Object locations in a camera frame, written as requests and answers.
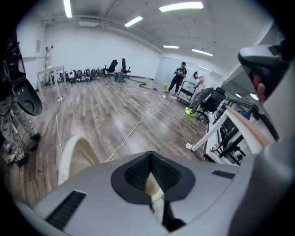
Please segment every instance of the man in black outfit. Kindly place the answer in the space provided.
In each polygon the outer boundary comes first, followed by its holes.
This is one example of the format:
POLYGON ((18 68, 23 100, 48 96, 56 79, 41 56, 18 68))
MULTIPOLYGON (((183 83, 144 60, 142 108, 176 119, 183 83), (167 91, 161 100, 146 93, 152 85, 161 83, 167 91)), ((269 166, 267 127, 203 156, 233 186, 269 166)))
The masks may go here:
POLYGON ((176 84, 175 94, 178 92, 178 89, 179 89, 179 86, 180 86, 181 82, 186 77, 186 68, 185 68, 185 66, 186 66, 186 63, 183 61, 181 63, 181 67, 180 68, 178 67, 176 69, 176 71, 174 72, 174 74, 176 74, 176 75, 172 79, 170 87, 168 88, 168 91, 165 91, 166 93, 169 93, 173 89, 175 84, 176 84))

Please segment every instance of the office chair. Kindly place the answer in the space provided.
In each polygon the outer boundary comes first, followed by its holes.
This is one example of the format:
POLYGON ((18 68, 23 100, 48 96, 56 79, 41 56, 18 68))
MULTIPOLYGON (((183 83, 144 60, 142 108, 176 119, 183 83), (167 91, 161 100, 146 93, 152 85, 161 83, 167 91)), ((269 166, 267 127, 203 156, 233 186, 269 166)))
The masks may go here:
POLYGON ((106 71, 107 71, 107 75, 110 77, 110 73, 113 73, 115 71, 116 65, 118 65, 117 60, 113 60, 108 69, 106 68, 106 65, 104 65, 105 66, 105 68, 103 68, 104 76, 106 76, 106 71))
POLYGON ((201 103, 201 107, 203 108, 203 111, 196 111, 198 113, 200 113, 200 115, 197 117, 197 119, 200 118, 200 116, 204 116, 207 123, 209 123, 209 117, 205 114, 205 112, 215 112, 219 106, 219 104, 226 98, 226 96, 224 94, 222 94, 221 92, 219 92, 217 90, 214 90, 210 97, 201 103))
POLYGON ((125 59, 123 58, 123 59, 122 59, 122 72, 124 72, 125 75, 127 75, 127 73, 130 73, 130 72, 131 72, 131 71, 130 71, 130 68, 131 68, 131 66, 129 66, 128 70, 126 69, 126 61, 125 61, 125 59))

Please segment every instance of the ceiling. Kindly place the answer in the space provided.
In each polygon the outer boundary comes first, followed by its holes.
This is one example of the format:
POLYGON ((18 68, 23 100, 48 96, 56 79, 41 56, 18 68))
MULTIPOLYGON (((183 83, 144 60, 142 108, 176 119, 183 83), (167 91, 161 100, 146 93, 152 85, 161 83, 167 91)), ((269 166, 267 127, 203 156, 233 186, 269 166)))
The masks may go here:
POLYGON ((100 17, 98 28, 140 38, 163 52, 201 57, 227 71, 237 64, 239 50, 253 45, 270 21, 251 0, 203 0, 201 10, 159 10, 178 2, 182 0, 71 0, 73 19, 66 18, 62 0, 42 0, 35 10, 47 25, 78 21, 81 15, 100 17), (124 27, 137 16, 143 20, 124 27), (165 49, 163 45, 180 48, 165 49), (213 57, 194 53, 192 48, 213 57))

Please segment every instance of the ceiling light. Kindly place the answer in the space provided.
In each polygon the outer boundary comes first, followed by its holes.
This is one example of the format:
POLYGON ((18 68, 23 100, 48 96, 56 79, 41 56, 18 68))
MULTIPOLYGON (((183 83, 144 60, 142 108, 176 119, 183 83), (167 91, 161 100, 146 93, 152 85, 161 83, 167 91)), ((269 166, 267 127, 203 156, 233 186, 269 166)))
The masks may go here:
POLYGON ((212 72, 212 70, 210 70, 210 69, 208 69, 208 68, 206 68, 206 67, 203 67, 203 66, 199 66, 199 67, 201 67, 201 68, 203 68, 203 69, 205 69, 205 70, 207 70, 207 71, 212 72))
POLYGON ((196 52, 196 53, 202 53, 202 54, 205 54, 205 55, 208 55, 208 56, 213 56, 213 54, 211 53, 206 53, 206 52, 203 52, 203 51, 200 51, 200 50, 197 50, 197 49, 192 49, 193 52, 196 52))
POLYGON ((165 47, 165 48, 176 48, 176 49, 179 49, 179 46, 164 45, 163 47, 165 47))
POLYGON ((131 26, 131 25, 133 25, 133 24, 135 24, 135 23, 141 21, 142 19, 143 19, 142 17, 136 17, 135 19, 129 21, 129 22, 125 25, 125 27, 129 27, 129 26, 131 26))
POLYGON ((257 94, 255 93, 250 93, 250 96, 253 97, 255 100, 259 100, 259 98, 257 97, 257 94))
POLYGON ((182 3, 162 6, 159 9, 161 12, 168 12, 168 11, 179 10, 179 9, 202 9, 203 7, 204 6, 202 2, 182 2, 182 3))
POLYGON ((70 0, 64 0, 64 6, 65 6, 66 17, 72 18, 71 1, 70 0))

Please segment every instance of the table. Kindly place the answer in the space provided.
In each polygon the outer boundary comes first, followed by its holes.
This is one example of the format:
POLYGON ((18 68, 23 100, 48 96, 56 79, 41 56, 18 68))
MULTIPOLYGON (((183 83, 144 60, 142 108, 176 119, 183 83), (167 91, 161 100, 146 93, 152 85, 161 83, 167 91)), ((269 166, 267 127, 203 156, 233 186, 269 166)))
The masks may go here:
POLYGON ((37 76, 37 84, 38 84, 38 89, 40 91, 40 95, 41 95, 41 101, 44 103, 45 102, 45 98, 44 98, 44 95, 43 95, 43 92, 42 92, 42 88, 41 88, 41 83, 40 83, 40 78, 39 76, 40 75, 45 75, 45 78, 46 78, 46 74, 48 73, 48 76, 49 76, 49 80, 50 80, 50 85, 51 85, 51 88, 52 88, 52 91, 53 91, 53 83, 52 83, 52 79, 51 79, 51 72, 53 72, 53 77, 54 77, 54 82, 56 84, 56 92, 57 92, 57 96, 60 98, 60 92, 59 92, 59 84, 57 82, 57 76, 56 76, 56 72, 62 70, 62 73, 63 73, 63 78, 64 78, 64 85, 65 85, 65 89, 67 89, 66 87, 66 82, 65 82, 65 67, 64 66, 57 66, 57 67, 52 67, 50 69, 47 69, 47 70, 44 70, 44 71, 40 71, 36 74, 37 76))
POLYGON ((263 147, 269 144, 267 138, 257 129, 257 127, 255 127, 255 125, 250 123, 234 109, 227 106, 225 112, 212 129, 198 143, 196 143, 191 150, 194 152, 199 149, 213 135, 213 133, 220 128, 227 118, 230 118, 239 129, 252 153, 259 153, 263 147))

